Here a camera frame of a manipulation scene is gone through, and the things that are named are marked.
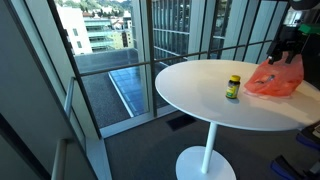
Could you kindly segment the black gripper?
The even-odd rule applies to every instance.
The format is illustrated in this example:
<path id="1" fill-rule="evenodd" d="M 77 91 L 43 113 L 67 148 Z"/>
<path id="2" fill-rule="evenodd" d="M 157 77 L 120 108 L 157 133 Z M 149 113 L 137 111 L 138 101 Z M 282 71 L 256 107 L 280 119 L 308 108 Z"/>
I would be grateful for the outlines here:
<path id="1" fill-rule="evenodd" d="M 283 25 L 267 51 L 268 63 L 273 65 L 280 61 L 282 54 L 287 52 L 285 62 L 290 64 L 294 56 L 301 53 L 306 38 L 307 36 L 299 31 L 298 27 Z"/>

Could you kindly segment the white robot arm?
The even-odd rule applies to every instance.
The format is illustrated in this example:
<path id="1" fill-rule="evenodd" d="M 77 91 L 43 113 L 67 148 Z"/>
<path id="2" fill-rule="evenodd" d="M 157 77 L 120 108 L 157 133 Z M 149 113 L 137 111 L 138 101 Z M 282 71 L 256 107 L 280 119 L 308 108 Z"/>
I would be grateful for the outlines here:
<path id="1" fill-rule="evenodd" d="M 285 25 L 283 16 L 268 51 L 268 63 L 275 64 L 281 59 L 282 53 L 289 57 L 290 64 L 297 54 L 302 55 L 304 65 L 304 80 L 320 89 L 320 34 L 319 34 L 319 4 L 320 0 L 273 0 L 287 2 L 285 13 L 290 9 L 302 11 L 302 18 L 294 26 Z"/>

